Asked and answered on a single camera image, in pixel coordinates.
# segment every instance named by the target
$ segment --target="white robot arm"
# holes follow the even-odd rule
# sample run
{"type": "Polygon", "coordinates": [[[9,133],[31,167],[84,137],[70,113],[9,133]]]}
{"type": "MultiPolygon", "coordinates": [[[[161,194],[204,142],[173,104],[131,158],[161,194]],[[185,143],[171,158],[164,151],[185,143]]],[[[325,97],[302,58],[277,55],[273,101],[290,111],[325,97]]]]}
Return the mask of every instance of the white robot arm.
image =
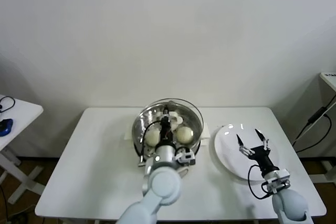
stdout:
{"type": "Polygon", "coordinates": [[[191,149],[180,147],[178,151],[173,143],[168,109],[164,111],[160,125],[160,141],[155,147],[155,154],[145,163],[144,197],[140,202],[130,205],[117,224],[156,223],[156,213],[160,207],[171,205],[180,197],[182,180],[176,170],[180,165],[195,164],[195,155],[191,149]]]}
{"type": "Polygon", "coordinates": [[[148,180],[149,190],[140,202],[130,205],[118,224],[154,224],[156,213],[161,206],[167,206],[181,194],[181,178],[176,170],[160,167],[154,170],[148,180]]]}
{"type": "Polygon", "coordinates": [[[274,212],[278,215],[281,224],[313,224],[305,198],[290,187],[289,172],[286,169],[279,169],[269,159],[268,139],[255,130],[263,145],[249,149],[244,146],[237,135],[239,150],[249,159],[255,160],[261,170],[261,175],[266,182],[262,186],[267,187],[268,193],[264,199],[272,196],[274,212]]]}

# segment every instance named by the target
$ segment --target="stainless steel pot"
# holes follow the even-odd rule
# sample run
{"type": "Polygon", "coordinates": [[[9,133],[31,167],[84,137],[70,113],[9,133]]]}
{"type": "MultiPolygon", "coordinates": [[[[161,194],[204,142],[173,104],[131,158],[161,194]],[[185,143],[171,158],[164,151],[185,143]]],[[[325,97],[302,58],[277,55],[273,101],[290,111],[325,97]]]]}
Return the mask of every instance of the stainless steel pot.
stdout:
{"type": "Polygon", "coordinates": [[[179,148],[181,146],[185,146],[192,149],[194,153],[197,153],[198,151],[200,137],[204,125],[202,114],[196,106],[188,101],[177,98],[166,98],[153,102],[144,108],[133,123],[132,138],[135,151],[139,156],[141,156],[142,144],[144,144],[144,159],[151,157],[155,152],[154,147],[151,147],[145,143],[145,140],[143,139],[144,131],[150,123],[157,120],[156,116],[158,112],[163,112],[165,106],[168,106],[169,111],[175,111],[183,119],[182,124],[180,124],[178,128],[173,131],[173,133],[175,133],[179,127],[182,126],[188,126],[194,132],[193,140],[187,145],[180,144],[174,134],[173,142],[176,147],[179,148]]]}

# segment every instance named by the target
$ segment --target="wire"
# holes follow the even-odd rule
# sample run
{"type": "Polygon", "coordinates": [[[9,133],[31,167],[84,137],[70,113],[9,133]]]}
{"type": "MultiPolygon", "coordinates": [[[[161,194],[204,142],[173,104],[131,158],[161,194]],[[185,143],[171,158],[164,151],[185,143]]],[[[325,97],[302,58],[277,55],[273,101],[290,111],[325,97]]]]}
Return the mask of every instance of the wire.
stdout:
{"type": "Polygon", "coordinates": [[[328,103],[328,105],[326,107],[329,107],[329,105],[332,103],[332,101],[336,98],[336,95],[334,95],[334,97],[330,100],[330,102],[328,103]]]}
{"type": "Polygon", "coordinates": [[[333,104],[330,108],[330,104],[333,102],[333,100],[336,98],[336,95],[333,96],[333,98],[329,101],[329,103],[327,104],[327,106],[325,107],[321,107],[317,112],[315,112],[315,114],[312,116],[314,117],[315,115],[317,115],[316,118],[312,120],[312,117],[308,120],[308,122],[306,123],[306,125],[303,127],[303,129],[300,131],[299,135],[295,138],[295,141],[293,142],[292,146],[294,146],[297,141],[299,140],[299,138],[301,138],[303,135],[305,135],[314,125],[315,123],[322,117],[324,116],[335,104],[333,104]]]}
{"type": "Polygon", "coordinates": [[[28,210],[29,208],[31,208],[31,207],[36,207],[36,205],[30,205],[29,207],[25,208],[24,210],[22,210],[22,211],[20,211],[20,212],[16,212],[15,214],[9,215],[8,218],[11,219],[11,218],[12,218],[13,216],[15,216],[15,215],[22,214],[23,212],[27,211],[27,210],[28,210]]]}
{"type": "Polygon", "coordinates": [[[266,195],[262,196],[262,197],[258,197],[257,195],[255,195],[255,193],[253,192],[252,190],[252,187],[251,187],[251,182],[250,182],[250,174],[251,174],[251,170],[253,167],[259,167],[259,165],[253,165],[250,167],[250,169],[248,170],[248,174],[247,174],[247,182],[248,182],[248,188],[250,188],[250,191],[251,193],[253,194],[254,197],[256,197],[257,199],[266,199],[268,198],[269,196],[271,196],[272,194],[270,193],[266,193],[266,195]]]}
{"type": "Polygon", "coordinates": [[[7,200],[6,200],[5,193],[4,193],[4,190],[3,190],[3,188],[2,188],[1,185],[0,185],[0,189],[1,189],[2,196],[3,196],[3,199],[4,199],[4,203],[5,203],[5,208],[6,208],[6,221],[7,221],[7,220],[8,220],[7,200]]]}
{"type": "Polygon", "coordinates": [[[302,130],[300,131],[299,135],[295,138],[295,141],[294,141],[294,143],[292,144],[293,147],[294,147],[294,145],[296,144],[297,139],[301,136],[301,134],[304,132],[304,130],[305,130],[309,125],[310,125],[310,124],[307,123],[307,124],[302,128],[302,130]]]}
{"type": "Polygon", "coordinates": [[[4,109],[4,110],[1,110],[0,113],[4,113],[5,111],[10,110],[10,109],[11,109],[12,107],[14,107],[14,105],[15,105],[15,99],[14,99],[13,97],[10,97],[10,96],[2,97],[2,98],[0,99],[0,104],[1,104],[1,102],[2,102],[4,99],[6,99],[6,98],[11,98],[11,100],[13,101],[13,104],[12,104],[12,106],[10,106],[9,108],[6,108],[6,109],[4,109]]]}
{"type": "Polygon", "coordinates": [[[314,146],[316,146],[316,145],[318,145],[319,143],[321,143],[321,142],[328,136],[328,134],[329,134],[329,132],[330,132],[330,130],[331,130],[331,127],[332,127],[332,122],[331,122],[330,117],[329,117],[327,114],[324,114],[323,116],[329,120],[329,128],[328,128],[326,134],[325,134],[325,135],[321,138],[321,140],[318,141],[317,143],[315,143],[315,144],[313,144],[313,145],[311,145],[311,146],[309,146],[309,147],[307,147],[307,148],[304,148],[304,149],[302,149],[302,150],[300,150],[300,151],[297,151],[296,153],[300,153],[300,152],[303,152],[303,151],[308,150],[308,149],[310,149],[310,148],[313,148],[314,146]]]}

